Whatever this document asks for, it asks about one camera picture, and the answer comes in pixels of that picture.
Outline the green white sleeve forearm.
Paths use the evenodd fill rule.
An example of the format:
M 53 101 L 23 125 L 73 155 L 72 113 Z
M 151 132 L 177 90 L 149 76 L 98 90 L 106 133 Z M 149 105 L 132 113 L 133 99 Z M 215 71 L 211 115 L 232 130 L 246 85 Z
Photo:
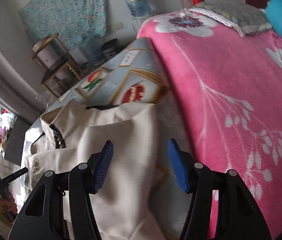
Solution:
M 4 214 L 0 212 L 0 233 L 8 234 L 12 228 L 13 222 L 11 222 L 8 218 L 5 217 Z

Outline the left hand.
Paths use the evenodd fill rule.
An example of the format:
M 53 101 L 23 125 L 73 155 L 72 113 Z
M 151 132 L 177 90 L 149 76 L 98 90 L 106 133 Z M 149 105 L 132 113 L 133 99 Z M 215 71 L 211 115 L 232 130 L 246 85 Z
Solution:
M 3 199 L 0 197 L 0 212 L 8 220 L 10 220 L 10 213 L 13 213 L 14 215 L 18 214 L 18 207 L 11 192 L 8 194 L 7 199 Z

